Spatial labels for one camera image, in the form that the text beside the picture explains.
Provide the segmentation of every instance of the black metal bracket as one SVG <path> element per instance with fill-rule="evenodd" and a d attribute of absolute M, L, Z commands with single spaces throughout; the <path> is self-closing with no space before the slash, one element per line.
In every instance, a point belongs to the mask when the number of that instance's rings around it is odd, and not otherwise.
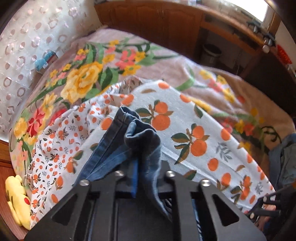
<path fill-rule="evenodd" d="M 81 180 L 25 237 L 25 241 L 117 241 L 117 199 L 131 198 L 121 170 L 94 182 Z M 175 241 L 265 241 L 264 234 L 209 180 L 189 181 L 163 162 L 160 199 L 172 200 Z"/>

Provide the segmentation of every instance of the stuffed animal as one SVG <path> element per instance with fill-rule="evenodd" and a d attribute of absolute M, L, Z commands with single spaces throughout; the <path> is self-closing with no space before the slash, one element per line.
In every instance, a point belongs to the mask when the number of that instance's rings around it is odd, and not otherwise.
<path fill-rule="evenodd" d="M 30 200 L 22 186 L 22 178 L 19 175 L 8 177 L 5 181 L 5 191 L 15 222 L 30 230 Z"/>

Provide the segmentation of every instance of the bright window light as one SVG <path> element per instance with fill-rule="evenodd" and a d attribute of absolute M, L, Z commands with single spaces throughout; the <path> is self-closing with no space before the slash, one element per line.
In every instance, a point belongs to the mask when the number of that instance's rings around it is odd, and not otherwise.
<path fill-rule="evenodd" d="M 268 4 L 264 0 L 226 0 L 246 10 L 261 22 L 264 21 Z"/>

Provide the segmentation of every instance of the jeans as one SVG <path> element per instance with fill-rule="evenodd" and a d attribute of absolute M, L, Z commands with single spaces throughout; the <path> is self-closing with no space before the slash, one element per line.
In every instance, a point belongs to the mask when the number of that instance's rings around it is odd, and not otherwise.
<path fill-rule="evenodd" d="M 160 138 L 151 125 L 142 122 L 139 115 L 127 107 L 119 108 L 75 185 L 82 179 L 101 179 L 118 165 L 133 170 L 132 195 L 136 195 L 139 179 L 145 194 L 167 214 L 157 193 L 157 177 L 161 168 Z"/>

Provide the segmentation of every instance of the metal bolt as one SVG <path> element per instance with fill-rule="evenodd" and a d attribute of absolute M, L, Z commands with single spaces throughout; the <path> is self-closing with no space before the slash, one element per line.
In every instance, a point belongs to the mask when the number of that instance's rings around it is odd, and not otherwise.
<path fill-rule="evenodd" d="M 79 182 L 80 186 L 88 186 L 89 185 L 89 180 L 83 179 Z"/>
<path fill-rule="evenodd" d="M 167 177 L 174 177 L 175 176 L 175 172 L 173 171 L 167 171 L 166 172 Z"/>
<path fill-rule="evenodd" d="M 208 179 L 203 179 L 200 181 L 201 185 L 204 187 L 208 187 L 211 185 L 211 182 Z"/>
<path fill-rule="evenodd" d="M 124 176 L 124 172 L 123 171 L 120 171 L 120 170 L 115 171 L 115 176 L 117 176 L 117 177 L 123 177 Z"/>

